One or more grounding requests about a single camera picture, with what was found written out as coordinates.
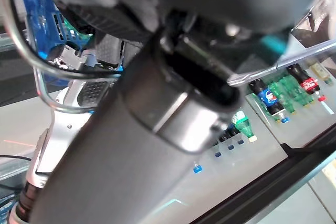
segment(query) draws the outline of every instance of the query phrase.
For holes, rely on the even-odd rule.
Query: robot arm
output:
[[[144,30],[154,35],[144,40],[44,188],[27,190],[38,195],[31,215],[23,219],[16,208],[11,224],[139,222],[240,107],[242,93],[227,78],[272,64],[281,52],[269,47],[268,36],[286,41],[286,27],[311,0],[158,1],[188,12],[169,11],[160,29],[150,29],[148,18],[159,16],[149,11],[156,1],[70,0],[106,5],[113,15],[125,4],[138,19],[130,37]],[[141,29],[133,26],[138,22]],[[21,53],[27,57],[22,47]]]

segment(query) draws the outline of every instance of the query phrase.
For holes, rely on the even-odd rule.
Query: green bottle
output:
[[[288,93],[289,97],[292,98],[294,101],[300,103],[302,106],[305,106],[309,103],[306,92],[297,83],[293,76],[284,76],[280,80],[280,83],[284,87],[285,91]]]
[[[272,93],[279,99],[280,103],[288,110],[290,113],[294,113],[295,109],[289,98],[282,91],[281,86],[278,82],[273,82],[268,85],[268,88],[272,91]]]
[[[253,133],[250,122],[242,110],[238,111],[232,118],[235,127],[248,137],[250,142],[256,141],[258,138]]]

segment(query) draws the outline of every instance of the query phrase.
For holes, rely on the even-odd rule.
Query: metal wire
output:
[[[0,0],[0,9],[3,12],[4,26],[11,36],[17,51],[20,55],[34,68],[38,68],[44,73],[49,73],[62,79],[80,79],[80,80],[97,80],[104,78],[114,78],[116,71],[99,71],[99,72],[76,72],[59,69],[49,65],[42,60],[31,48],[24,38],[18,27],[18,16],[13,0]]]
[[[67,106],[60,103],[57,103],[50,97],[43,80],[43,74],[37,68],[34,68],[34,76],[36,83],[36,90],[42,101],[44,101],[48,106],[53,108],[56,111],[70,114],[82,114],[92,112],[96,107],[74,107]]]

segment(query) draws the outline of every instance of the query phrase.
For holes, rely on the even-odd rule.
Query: bottle label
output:
[[[270,107],[278,102],[277,97],[269,89],[262,90],[262,92],[260,92],[258,96],[266,105],[266,107]]]
[[[309,78],[309,79],[305,80],[300,85],[306,91],[309,91],[309,90],[315,88],[316,86],[318,86],[317,82],[313,78]]]
[[[242,110],[238,111],[232,118],[233,124],[241,123],[245,120],[247,120],[247,116],[243,113]]]

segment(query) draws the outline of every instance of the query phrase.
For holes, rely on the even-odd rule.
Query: red bottle cap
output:
[[[324,102],[326,100],[326,97],[325,96],[321,96],[318,98],[319,102]]]

